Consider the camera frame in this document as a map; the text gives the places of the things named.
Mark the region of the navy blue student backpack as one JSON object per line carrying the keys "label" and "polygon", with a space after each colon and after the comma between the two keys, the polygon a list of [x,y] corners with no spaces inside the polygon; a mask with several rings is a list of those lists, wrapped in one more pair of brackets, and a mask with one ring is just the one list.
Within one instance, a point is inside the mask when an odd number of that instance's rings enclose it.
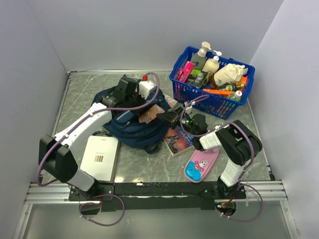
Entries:
{"label": "navy blue student backpack", "polygon": [[130,111],[115,111],[112,119],[103,125],[108,133],[121,143],[143,149],[148,154],[159,150],[160,142],[168,131],[168,126],[159,118],[149,123],[139,122],[139,117]]}

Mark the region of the brown leather notebook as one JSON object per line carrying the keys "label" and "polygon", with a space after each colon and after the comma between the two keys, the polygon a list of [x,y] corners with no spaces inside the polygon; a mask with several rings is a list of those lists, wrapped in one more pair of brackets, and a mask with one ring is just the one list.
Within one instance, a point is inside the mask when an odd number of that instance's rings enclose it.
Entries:
{"label": "brown leather notebook", "polygon": [[139,123],[149,124],[160,113],[162,113],[162,108],[155,104],[139,117]]}

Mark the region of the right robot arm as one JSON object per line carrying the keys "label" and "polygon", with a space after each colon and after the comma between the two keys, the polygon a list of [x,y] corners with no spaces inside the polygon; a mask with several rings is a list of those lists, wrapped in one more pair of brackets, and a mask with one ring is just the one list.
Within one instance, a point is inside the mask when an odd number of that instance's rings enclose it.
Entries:
{"label": "right robot arm", "polygon": [[191,182],[201,182],[212,168],[219,149],[224,149],[228,161],[217,179],[217,191],[222,198],[231,197],[241,188],[241,178],[263,148],[260,139],[239,120],[208,131],[204,115],[190,117],[183,108],[158,114],[157,117],[171,128],[179,126],[191,136],[196,151],[184,171]]}

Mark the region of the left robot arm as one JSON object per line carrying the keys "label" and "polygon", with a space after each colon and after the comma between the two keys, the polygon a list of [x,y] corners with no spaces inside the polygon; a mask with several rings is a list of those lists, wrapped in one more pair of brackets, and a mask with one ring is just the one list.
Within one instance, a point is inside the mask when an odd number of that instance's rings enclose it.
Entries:
{"label": "left robot arm", "polygon": [[55,181],[67,183],[81,190],[87,200],[98,196],[97,180],[80,169],[74,158],[79,145],[95,130],[111,121],[117,111],[139,112],[156,98],[159,83],[135,80],[123,76],[110,92],[100,94],[91,107],[73,124],[54,136],[45,135],[39,142],[36,183],[42,187],[40,173],[45,170]]}

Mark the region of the beige cloth bag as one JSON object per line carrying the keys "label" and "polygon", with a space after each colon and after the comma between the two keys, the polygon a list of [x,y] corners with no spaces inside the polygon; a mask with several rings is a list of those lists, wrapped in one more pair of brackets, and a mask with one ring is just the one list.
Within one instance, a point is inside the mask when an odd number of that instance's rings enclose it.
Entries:
{"label": "beige cloth bag", "polygon": [[214,74],[213,82],[216,86],[237,84],[247,72],[248,68],[245,65],[227,64]]}

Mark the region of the Little Women floral book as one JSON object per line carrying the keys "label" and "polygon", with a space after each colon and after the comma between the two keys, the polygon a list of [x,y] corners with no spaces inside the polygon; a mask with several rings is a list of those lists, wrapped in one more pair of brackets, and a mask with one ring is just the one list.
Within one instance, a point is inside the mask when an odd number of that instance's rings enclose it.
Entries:
{"label": "Little Women floral book", "polygon": [[178,105],[178,101],[176,101],[174,98],[170,97],[169,95],[165,95],[164,99],[168,103],[171,110]]}

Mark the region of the Jane Eyre blue book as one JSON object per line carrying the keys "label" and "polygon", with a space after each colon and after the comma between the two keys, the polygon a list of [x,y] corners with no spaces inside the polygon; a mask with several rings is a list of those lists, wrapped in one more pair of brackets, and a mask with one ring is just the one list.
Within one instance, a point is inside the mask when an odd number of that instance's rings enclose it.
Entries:
{"label": "Jane Eyre blue book", "polygon": [[169,128],[163,140],[173,157],[194,148],[192,136],[185,133],[180,127]]}

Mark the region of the black green box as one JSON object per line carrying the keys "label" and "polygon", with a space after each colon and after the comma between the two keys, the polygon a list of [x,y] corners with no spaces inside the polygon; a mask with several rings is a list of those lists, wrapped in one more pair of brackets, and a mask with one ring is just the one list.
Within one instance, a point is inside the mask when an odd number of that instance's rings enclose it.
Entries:
{"label": "black green box", "polygon": [[209,78],[210,74],[208,72],[192,70],[186,80],[186,83],[193,85],[198,89],[203,89],[207,85]]}

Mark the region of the pink cartoon pencil case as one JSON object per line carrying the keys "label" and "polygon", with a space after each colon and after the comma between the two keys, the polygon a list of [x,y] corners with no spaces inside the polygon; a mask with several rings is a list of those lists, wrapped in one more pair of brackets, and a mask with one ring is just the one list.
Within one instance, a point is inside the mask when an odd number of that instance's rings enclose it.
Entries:
{"label": "pink cartoon pencil case", "polygon": [[218,155],[218,147],[205,151],[196,150],[184,168],[185,177],[193,183],[201,182],[209,173]]}

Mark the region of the blue plastic basket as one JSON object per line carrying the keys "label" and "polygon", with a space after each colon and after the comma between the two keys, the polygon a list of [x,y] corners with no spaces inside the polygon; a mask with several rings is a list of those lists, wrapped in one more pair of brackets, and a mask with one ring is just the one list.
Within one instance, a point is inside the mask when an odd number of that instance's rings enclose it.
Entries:
{"label": "blue plastic basket", "polygon": [[199,96],[208,95],[209,97],[207,99],[195,104],[194,108],[223,120],[228,119],[239,106],[246,104],[254,83],[255,67],[246,63],[244,64],[248,69],[248,72],[245,75],[245,77],[247,77],[247,81],[245,88],[243,89],[243,96],[241,100],[236,102],[217,94],[208,93],[204,90],[196,88],[195,86],[178,80],[179,70],[184,68],[187,61],[191,60],[192,56],[198,51],[198,48],[188,46],[175,62],[172,72],[169,76],[172,82],[173,97],[178,102],[184,103],[186,101],[189,102],[190,100],[193,100]]}

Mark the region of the green drink bottle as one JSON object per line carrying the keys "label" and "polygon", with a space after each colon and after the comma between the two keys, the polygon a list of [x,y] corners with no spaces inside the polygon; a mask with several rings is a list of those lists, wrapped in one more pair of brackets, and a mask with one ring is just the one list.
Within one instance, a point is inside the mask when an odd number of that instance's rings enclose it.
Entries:
{"label": "green drink bottle", "polygon": [[235,91],[231,93],[227,98],[236,102],[240,102],[242,98],[242,91]]}

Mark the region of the white notebook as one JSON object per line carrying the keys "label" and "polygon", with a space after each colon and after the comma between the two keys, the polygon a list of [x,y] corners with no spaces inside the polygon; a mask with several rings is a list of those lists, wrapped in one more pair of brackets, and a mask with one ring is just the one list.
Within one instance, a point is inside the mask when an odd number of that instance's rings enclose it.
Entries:
{"label": "white notebook", "polygon": [[120,142],[115,137],[90,136],[80,169],[101,182],[113,182]]}

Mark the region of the dark glass bottle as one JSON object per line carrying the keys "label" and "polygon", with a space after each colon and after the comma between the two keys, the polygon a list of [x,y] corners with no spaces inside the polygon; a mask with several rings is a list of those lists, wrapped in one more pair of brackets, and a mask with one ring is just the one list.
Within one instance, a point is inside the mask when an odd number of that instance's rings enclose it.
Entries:
{"label": "dark glass bottle", "polygon": [[219,86],[216,87],[216,90],[220,90],[220,91],[238,91],[238,90],[243,90],[245,88],[245,85],[243,83],[240,84],[228,84],[228,85],[223,85],[223,86]]}

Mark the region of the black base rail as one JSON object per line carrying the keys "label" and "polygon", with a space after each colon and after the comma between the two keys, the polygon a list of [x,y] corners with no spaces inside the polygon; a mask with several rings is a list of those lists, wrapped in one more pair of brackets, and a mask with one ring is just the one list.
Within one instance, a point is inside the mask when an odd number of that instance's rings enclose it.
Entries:
{"label": "black base rail", "polygon": [[245,189],[225,189],[216,181],[208,182],[145,182],[145,183],[99,183],[88,192],[78,192],[71,188],[70,202],[100,203],[102,212],[149,209],[200,208],[214,210],[215,203],[235,199],[245,199]]}

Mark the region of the aluminium frame rail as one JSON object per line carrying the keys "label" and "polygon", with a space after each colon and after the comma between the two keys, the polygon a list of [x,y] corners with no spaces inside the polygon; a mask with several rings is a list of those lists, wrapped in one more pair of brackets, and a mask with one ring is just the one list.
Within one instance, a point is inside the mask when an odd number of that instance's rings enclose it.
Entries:
{"label": "aluminium frame rail", "polygon": [[[246,198],[235,198],[236,201],[258,201],[261,195],[264,201],[286,201],[288,196],[282,181],[244,181],[244,184],[248,184],[254,189],[245,187]],[[36,184],[30,184],[28,192],[26,194],[25,204],[75,204],[84,203],[84,199],[71,199],[70,188],[63,183],[54,183],[46,187],[39,187]]]}

